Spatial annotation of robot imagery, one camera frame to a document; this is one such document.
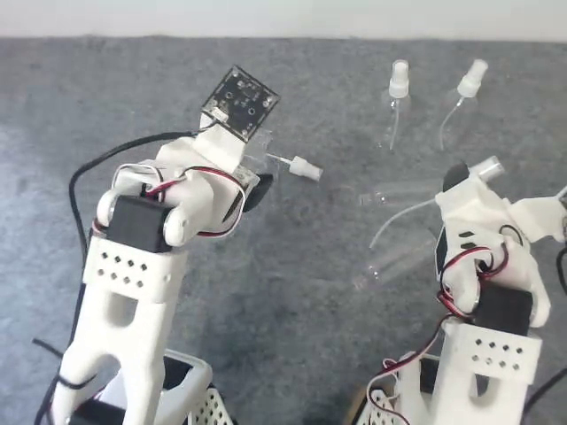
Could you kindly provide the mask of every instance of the robotic arm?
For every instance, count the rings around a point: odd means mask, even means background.
[[[53,424],[181,425],[202,401],[211,368],[166,352],[187,244],[227,235],[259,202],[260,177],[239,164],[278,100],[234,66],[203,106],[205,131],[162,146],[155,159],[119,167],[97,206],[82,309],[51,403]],[[124,393],[112,406],[93,381],[107,357],[120,362]],[[172,380],[171,365],[186,375]]]
[[[442,353],[427,354],[433,337],[420,352],[385,360],[369,385],[371,403],[354,423],[520,423],[541,347],[530,328],[543,326],[550,310],[530,243],[544,236],[565,242],[567,211],[561,192],[514,204],[500,198],[486,182],[502,172],[492,157],[447,173],[435,198],[444,221],[438,299],[451,312],[438,327],[445,330]],[[388,375],[396,376],[393,394],[372,386]]]

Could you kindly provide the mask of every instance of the circuit board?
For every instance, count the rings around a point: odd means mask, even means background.
[[[201,111],[248,142],[279,100],[274,91],[239,66],[233,66]]]

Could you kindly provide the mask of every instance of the gray carpet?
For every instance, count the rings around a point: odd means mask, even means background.
[[[566,53],[564,45],[502,42],[0,40],[0,423],[30,423],[55,372],[56,360],[31,338],[64,347],[70,329],[81,278],[70,175],[118,143],[194,128],[233,63],[282,96],[265,125],[271,150],[325,171],[320,184],[280,173],[234,237],[195,244],[169,346],[211,363],[241,424],[340,423],[381,359],[416,348],[442,314],[432,255],[400,255],[395,279],[353,284],[373,231],[400,209],[361,207],[359,195],[382,183],[439,179],[460,158],[474,164],[490,155],[508,170],[493,185],[503,196],[556,193],[567,182]],[[475,57],[490,65],[480,114],[459,150],[439,153],[435,105]],[[377,106],[396,58],[410,62],[414,117],[390,154],[376,147]],[[83,213],[95,211],[119,163],[157,148],[123,154],[83,178]],[[422,242],[439,223],[434,208],[416,212],[389,230],[384,252],[403,253],[404,241]],[[533,248],[554,301],[537,332],[537,383],[565,366],[558,249],[551,241]],[[567,423],[566,398],[563,382],[530,423]]]

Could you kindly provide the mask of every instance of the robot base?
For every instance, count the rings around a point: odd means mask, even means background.
[[[201,359],[166,351],[166,377],[156,425],[233,425],[221,394],[210,385],[211,367]],[[126,411],[124,379],[119,373],[74,412],[69,425],[121,425]]]

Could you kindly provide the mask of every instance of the spray bottle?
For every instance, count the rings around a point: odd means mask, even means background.
[[[441,105],[442,119],[439,125],[439,147],[455,147],[461,141],[478,110],[477,93],[488,64],[475,59],[469,71],[462,77],[456,89],[450,90]]]
[[[409,65],[406,60],[396,60],[392,64],[390,85],[381,96],[380,121],[382,136],[379,146],[386,145],[393,151],[394,144],[400,138],[401,130],[409,122],[411,98],[409,96]]]

